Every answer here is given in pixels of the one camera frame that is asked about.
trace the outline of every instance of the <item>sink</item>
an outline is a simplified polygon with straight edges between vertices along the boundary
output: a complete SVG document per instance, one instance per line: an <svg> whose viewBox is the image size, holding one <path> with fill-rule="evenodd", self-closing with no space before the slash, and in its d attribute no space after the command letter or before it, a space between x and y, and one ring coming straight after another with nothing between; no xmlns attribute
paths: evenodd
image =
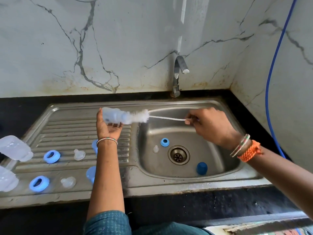
<svg viewBox="0 0 313 235"><path fill-rule="evenodd" d="M27 162L6 158L1 166L12 170L20 182L10 192L0 192L0 208L88 200L92 183L86 171L96 165L91 143L97 138L96 113L99 107L125 111L148 109L151 115L184 118L190 109L215 107L227 115L233 127L245 133L226 104L219 98L167 99L126 102L70 103L50 105L23 137L34 152ZM169 145L161 146L167 138ZM230 152L198 136L183 121L150 118L147 123L123 127L118 140L119 171L124 197L180 194L204 190L247 188L270 185L248 164L231 158ZM153 148L159 147L158 153ZM43 155L58 150L58 162L47 164ZM74 160L74 149L84 150L81 161ZM196 172L199 162L208 166L206 175ZM35 177L49 178L49 186L32 192ZM76 185L66 189L62 178L73 176Z"/></svg>
<svg viewBox="0 0 313 235"><path fill-rule="evenodd" d="M195 106L172 106L150 110L150 115L183 118ZM160 142L167 138L170 145L163 147ZM159 146L155 154L153 148ZM199 162L208 166L206 176L217 175L236 169L238 158L229 157L230 151L204 140L196 130L183 121L150 118L139 125L139 162L147 172L168 177L199 177L196 167Z"/></svg>

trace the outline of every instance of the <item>sleeve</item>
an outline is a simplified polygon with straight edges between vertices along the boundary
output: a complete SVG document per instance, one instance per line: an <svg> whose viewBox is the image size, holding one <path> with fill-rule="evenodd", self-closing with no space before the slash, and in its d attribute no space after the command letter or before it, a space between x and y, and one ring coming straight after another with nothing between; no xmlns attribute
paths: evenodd
<svg viewBox="0 0 313 235"><path fill-rule="evenodd" d="M131 227L125 213L105 211L89 219L84 225L84 235L123 234L131 235Z"/></svg>

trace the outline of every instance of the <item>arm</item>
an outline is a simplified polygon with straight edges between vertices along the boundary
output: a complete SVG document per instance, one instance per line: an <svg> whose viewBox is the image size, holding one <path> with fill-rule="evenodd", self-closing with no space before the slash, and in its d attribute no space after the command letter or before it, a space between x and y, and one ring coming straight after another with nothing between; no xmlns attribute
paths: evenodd
<svg viewBox="0 0 313 235"><path fill-rule="evenodd" d="M191 110L185 121L194 126L197 134L207 141L234 150L243 136L228 121L224 112L215 108ZM239 155L251 145L249 141ZM313 219L313 174L263 148L247 163L281 190L295 205Z"/></svg>
<svg viewBox="0 0 313 235"><path fill-rule="evenodd" d="M102 109L97 113L98 139L111 137L118 139L123 125L107 126L102 118ZM97 168L92 188L87 220L98 213L118 210L125 213L122 183L119 174L117 145L112 140L102 140L98 144Z"/></svg>

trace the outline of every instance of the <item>black granite countertop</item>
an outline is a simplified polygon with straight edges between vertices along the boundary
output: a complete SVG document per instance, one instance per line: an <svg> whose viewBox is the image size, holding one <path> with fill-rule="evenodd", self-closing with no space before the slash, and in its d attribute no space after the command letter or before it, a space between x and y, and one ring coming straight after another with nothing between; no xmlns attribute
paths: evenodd
<svg viewBox="0 0 313 235"><path fill-rule="evenodd" d="M182 91L180 98L221 97L239 123L264 147L277 152L267 131L229 90ZM0 98L0 138L21 138L49 104L156 100L168 92ZM273 186L205 191L181 195L125 198L132 229L162 222L193 226L293 219L302 212ZM0 210L0 234L80 234L88 201Z"/></svg>

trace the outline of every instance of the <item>faucet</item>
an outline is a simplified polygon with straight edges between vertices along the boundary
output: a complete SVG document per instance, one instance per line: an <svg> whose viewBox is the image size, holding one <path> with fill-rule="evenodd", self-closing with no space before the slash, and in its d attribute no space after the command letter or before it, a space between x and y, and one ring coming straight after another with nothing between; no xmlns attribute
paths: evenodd
<svg viewBox="0 0 313 235"><path fill-rule="evenodd" d="M174 77L173 77L173 86L171 97L176 98L180 96L178 77L179 77L179 69L182 71L182 74L189 73L189 69L187 64L183 58L183 56L179 55L175 59L174 64Z"/></svg>

